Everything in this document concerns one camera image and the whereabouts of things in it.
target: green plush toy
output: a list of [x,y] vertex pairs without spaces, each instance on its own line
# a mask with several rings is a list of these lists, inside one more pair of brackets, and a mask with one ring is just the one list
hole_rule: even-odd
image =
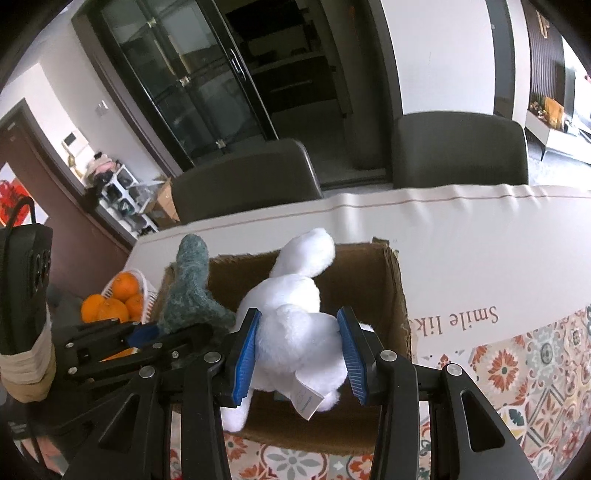
[[216,344],[234,326],[236,315],[216,302],[207,289],[209,252],[200,236],[186,235],[178,247],[175,279],[158,320],[161,333],[208,323]]

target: floral patterned tablecloth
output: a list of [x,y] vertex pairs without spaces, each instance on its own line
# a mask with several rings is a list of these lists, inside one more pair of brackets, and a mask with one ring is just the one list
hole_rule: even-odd
[[[420,359],[438,368],[450,361],[491,400],[538,477],[557,479],[591,432],[591,306],[502,342]],[[171,478],[181,479],[180,416],[173,423]],[[428,480],[428,418],[420,434],[418,477]],[[372,462],[372,455],[298,452],[228,434],[226,450],[234,480],[369,480]]]

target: chair backrest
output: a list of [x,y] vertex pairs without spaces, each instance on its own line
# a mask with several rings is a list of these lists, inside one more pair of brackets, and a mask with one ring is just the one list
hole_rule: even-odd
[[322,198],[310,157],[289,138],[197,166],[172,181],[181,223]]
[[392,179],[395,188],[527,184],[524,131],[482,113],[403,115],[392,133]]

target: fruit basket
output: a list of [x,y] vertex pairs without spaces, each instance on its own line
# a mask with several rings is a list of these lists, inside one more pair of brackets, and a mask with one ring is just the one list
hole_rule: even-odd
[[[132,268],[130,270],[123,270],[123,271],[131,273],[138,280],[139,287],[140,287],[141,292],[144,296],[144,306],[142,308],[142,315],[141,315],[140,321],[142,323],[149,323],[150,316],[152,314],[152,308],[154,307],[154,302],[156,301],[156,297],[158,296],[158,292],[156,291],[154,286],[146,279],[145,275],[142,272],[140,272],[139,270]],[[104,298],[109,299],[113,295],[111,287],[112,287],[113,281],[115,280],[117,275],[114,276],[113,278],[111,278],[110,282],[107,283],[107,286],[103,289],[101,295],[104,296]]]

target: sliding glass door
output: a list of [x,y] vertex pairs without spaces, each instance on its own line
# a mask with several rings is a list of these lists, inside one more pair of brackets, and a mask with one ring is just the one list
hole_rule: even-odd
[[161,123],[155,130],[168,130],[184,170],[277,137],[211,0],[108,0],[93,10],[99,38],[134,99]]

